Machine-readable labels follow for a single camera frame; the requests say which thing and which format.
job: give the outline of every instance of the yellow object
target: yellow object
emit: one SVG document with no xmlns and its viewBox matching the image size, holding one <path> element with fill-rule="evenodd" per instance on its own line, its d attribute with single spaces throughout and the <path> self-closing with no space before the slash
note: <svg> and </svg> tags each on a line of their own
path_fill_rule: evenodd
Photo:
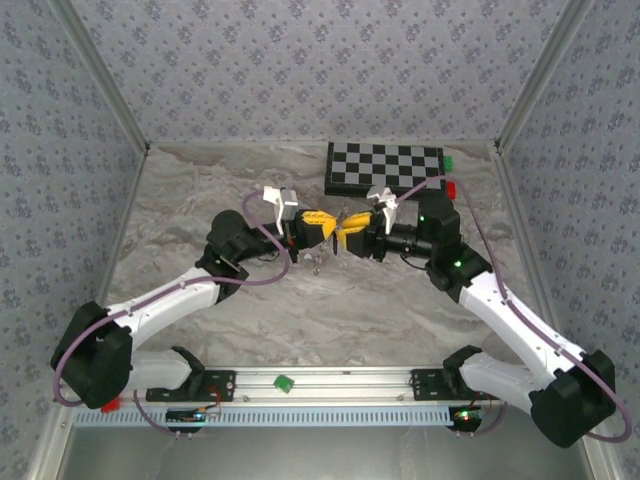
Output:
<svg viewBox="0 0 640 480">
<path fill-rule="evenodd" d="M 321 210 L 309 210 L 302 214 L 302 220 L 307 225 L 322 225 L 322 235 L 326 240 L 336 229 L 338 222 L 336 217 Z"/>
<path fill-rule="evenodd" d="M 367 228 L 367 227 L 366 226 L 362 226 L 362 227 L 347 228 L 347 229 L 341 228 L 339 230 L 336 230 L 336 236 L 338 237 L 338 241 L 340 242 L 340 245 L 342 245 L 342 248 L 344 248 L 345 250 L 348 250 L 348 248 L 347 248 L 347 235 L 351 235 L 352 233 L 361 232 L 365 228 Z"/>
<path fill-rule="evenodd" d="M 347 235 L 358 233 L 364 230 L 371 223 L 371 212 L 360 212 L 345 218 L 342 221 L 342 227 L 336 231 L 336 236 L 342 248 L 347 248 Z"/>
<path fill-rule="evenodd" d="M 371 223 L 371 212 L 360 212 L 342 221 L 342 228 L 348 230 L 355 227 L 368 227 Z"/>
</svg>

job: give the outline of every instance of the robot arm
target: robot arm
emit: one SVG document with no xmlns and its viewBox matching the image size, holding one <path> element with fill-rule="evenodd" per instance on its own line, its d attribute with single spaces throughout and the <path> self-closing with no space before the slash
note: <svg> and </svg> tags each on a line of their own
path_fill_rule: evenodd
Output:
<svg viewBox="0 0 640 480">
<path fill-rule="evenodd" d="M 293 262 L 298 252 L 326 240 L 336 219 L 317 210 L 296 209 L 295 192 L 265 187 L 277 221 L 265 228 L 283 245 Z M 202 257 L 177 279 L 140 297 L 102 308 L 95 302 L 74 314 L 51 359 L 56 369 L 67 349 L 88 328 L 108 315 L 113 321 L 98 328 L 74 350 L 62 379 L 89 408 L 99 408 L 124 390 L 193 388 L 204 369 L 179 347 L 166 352 L 136 352 L 149 337 L 186 315 L 209 308 L 233 295 L 249 273 L 240 262 L 277 251 L 258 229 L 250 228 L 238 212 L 226 210 L 214 218 Z M 213 277 L 236 283 L 215 282 Z"/>
<path fill-rule="evenodd" d="M 601 351 L 587 354 L 564 338 L 509 289 L 507 298 L 534 328 L 552 338 L 558 349 L 526 325 L 500 294 L 492 266 L 460 236 L 460 216 L 446 196 L 435 192 L 420 200 L 413 225 L 390 224 L 395 219 L 395 196 L 374 190 L 374 209 L 343 222 L 337 236 L 342 246 L 359 257 L 382 261 L 387 252 L 426 260 L 433 285 L 485 321 L 523 361 L 509 365 L 477 347 L 465 347 L 443 363 L 454 392 L 486 392 L 529 413 L 556 445 L 568 447 L 615 411 L 612 400 L 562 351 L 582 363 L 615 391 L 611 360 Z"/>
</svg>

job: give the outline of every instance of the black mount bracket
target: black mount bracket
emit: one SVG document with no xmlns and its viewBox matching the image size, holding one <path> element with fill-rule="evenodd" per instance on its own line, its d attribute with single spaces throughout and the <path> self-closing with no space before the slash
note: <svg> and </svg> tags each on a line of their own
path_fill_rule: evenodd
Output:
<svg viewBox="0 0 640 480">
<path fill-rule="evenodd" d="M 467 359 L 480 352 L 482 352 L 481 348 L 474 347 L 473 345 L 467 345 L 466 347 L 462 347 L 457 352 L 449 355 L 442 362 L 442 366 L 444 367 L 444 380 L 455 394 L 476 394 L 476 392 L 467 387 L 467 384 L 462 379 L 460 368 L 464 365 L 464 362 L 466 362 Z"/>
<path fill-rule="evenodd" d="M 236 389 L 236 372 L 233 370 L 207 370 L 189 351 L 182 347 L 173 347 L 191 367 L 191 373 L 185 382 L 175 390 L 150 388 L 145 399 L 147 402 L 195 402 L 210 403 L 220 397 L 220 402 L 232 402 Z"/>
<path fill-rule="evenodd" d="M 455 392 L 445 379 L 443 368 L 417 368 L 411 370 L 409 384 L 416 402 L 461 400 L 472 401 L 476 392 Z"/>
</svg>

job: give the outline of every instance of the metal frame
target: metal frame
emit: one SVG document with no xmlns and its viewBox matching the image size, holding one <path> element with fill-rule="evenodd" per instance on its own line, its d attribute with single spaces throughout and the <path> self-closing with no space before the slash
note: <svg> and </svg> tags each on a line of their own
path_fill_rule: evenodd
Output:
<svg viewBox="0 0 640 480">
<path fill-rule="evenodd" d="M 612 436 L 613 432 L 609 428 L 610 425 L 611 421 L 605 421 L 593 430 L 600 435 Z M 584 437 L 582 445 L 585 457 L 596 480 L 625 480 L 627 478 L 622 470 L 622 465 L 613 444 L 598 442 Z"/>
<path fill-rule="evenodd" d="M 49 4 L 60 20 L 62 30 L 78 51 L 85 67 L 102 93 L 105 103 L 113 112 L 131 146 L 143 154 L 146 151 L 146 141 L 142 130 L 71 0 L 49 0 Z"/>
<path fill-rule="evenodd" d="M 501 152 L 509 151 L 518 133 L 527 123 L 533 107 L 544 93 L 593 3 L 594 0 L 569 0 L 565 5 L 498 135 Z"/>
<path fill-rule="evenodd" d="M 127 195 L 127 201 L 124 205 L 124 211 L 122 212 L 122 216 L 120 217 L 120 224 L 118 225 L 118 231 L 116 232 L 116 236 L 113 239 L 113 246 L 111 247 L 111 251 L 109 252 L 109 259 L 107 260 L 107 266 L 105 268 L 105 273 L 102 276 L 102 282 L 100 282 L 100 287 L 96 294 L 96 301 L 101 304 L 104 304 L 107 300 L 107 295 L 109 293 L 109 287 L 111 286 L 111 280 L 113 279 L 113 274 L 116 270 L 116 263 L 118 262 L 118 256 L 120 255 L 120 250 L 122 249 L 122 242 L 124 241 L 125 234 L 127 233 L 127 227 L 129 226 L 129 219 L 131 218 L 131 212 L 133 211 L 133 205 L 138 193 L 138 188 L 140 187 L 140 179 L 142 178 L 142 169 L 146 163 L 148 156 L 148 151 L 145 151 L 138 162 L 138 167 L 133 174 L 133 182 L 131 184 L 131 188 L 129 190 L 129 195 Z"/>
<path fill-rule="evenodd" d="M 413 399 L 409 384 L 411 370 L 439 367 L 233 367 L 216 366 L 212 370 L 233 370 L 237 373 L 232 402 L 223 406 L 243 407 L 394 407 L 394 406 L 464 406 L 468 400 L 420 401 Z M 294 380 L 287 394 L 274 387 L 279 375 Z M 69 399 L 77 399 L 71 389 L 63 388 Z M 120 397 L 122 405 L 132 404 L 131 396 Z M 483 405 L 487 401 L 478 401 Z M 185 402 L 146 402 L 143 406 L 193 407 Z"/>
<path fill-rule="evenodd" d="M 71 434 L 74 415 L 74 409 L 57 404 L 51 407 L 25 480 L 54 480 L 57 478 L 67 447 L 67 440 Z"/>
</svg>

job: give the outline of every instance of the red block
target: red block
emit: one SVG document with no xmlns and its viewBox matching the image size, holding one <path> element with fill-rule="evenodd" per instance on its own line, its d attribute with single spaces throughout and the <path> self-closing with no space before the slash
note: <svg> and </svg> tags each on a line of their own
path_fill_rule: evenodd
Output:
<svg viewBox="0 0 640 480">
<path fill-rule="evenodd" d="M 454 182 L 447 182 L 447 197 L 451 200 L 456 199 L 456 184 Z"/>
<path fill-rule="evenodd" d="M 120 410 L 120 397 L 116 397 L 109 403 L 100 408 L 102 413 L 116 412 Z"/>
</svg>

